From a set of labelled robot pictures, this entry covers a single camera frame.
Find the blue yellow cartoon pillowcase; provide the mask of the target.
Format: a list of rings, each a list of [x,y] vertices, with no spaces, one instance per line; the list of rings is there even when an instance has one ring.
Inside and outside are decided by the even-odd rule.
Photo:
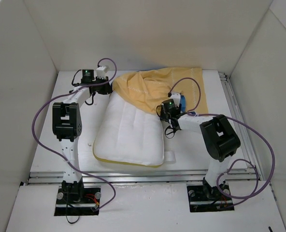
[[[170,67],[123,74],[113,81],[113,90],[125,101],[147,113],[167,100],[171,88],[184,95],[186,110],[208,113],[202,68]]]

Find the white pillow yellow trim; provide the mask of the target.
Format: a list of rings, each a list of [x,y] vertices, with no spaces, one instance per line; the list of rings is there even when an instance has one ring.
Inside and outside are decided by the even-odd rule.
[[[175,153],[165,151],[159,117],[137,109],[116,92],[110,95],[93,155],[104,162],[146,167],[176,162]]]

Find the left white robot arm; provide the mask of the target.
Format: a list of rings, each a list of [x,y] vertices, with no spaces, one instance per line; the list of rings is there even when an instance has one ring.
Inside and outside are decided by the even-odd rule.
[[[61,144],[61,154],[66,158],[68,167],[64,171],[62,191],[74,203],[81,202],[85,197],[82,174],[78,171],[78,140],[82,133],[80,107],[96,93],[108,95],[112,93],[109,77],[106,75],[108,66],[99,66],[94,75],[93,70],[82,70],[81,82],[74,84],[73,91],[62,102],[53,104],[53,134]]]

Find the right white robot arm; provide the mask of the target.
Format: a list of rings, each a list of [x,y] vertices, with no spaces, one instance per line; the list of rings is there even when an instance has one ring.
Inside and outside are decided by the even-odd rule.
[[[195,112],[182,112],[172,99],[163,101],[156,107],[160,120],[169,125],[165,129],[168,139],[177,131],[192,131],[201,134],[206,150],[211,157],[207,174],[202,181],[202,193],[205,198],[213,199],[224,189],[225,180],[220,177],[227,168],[231,157],[241,146],[241,141],[224,115],[200,116]]]

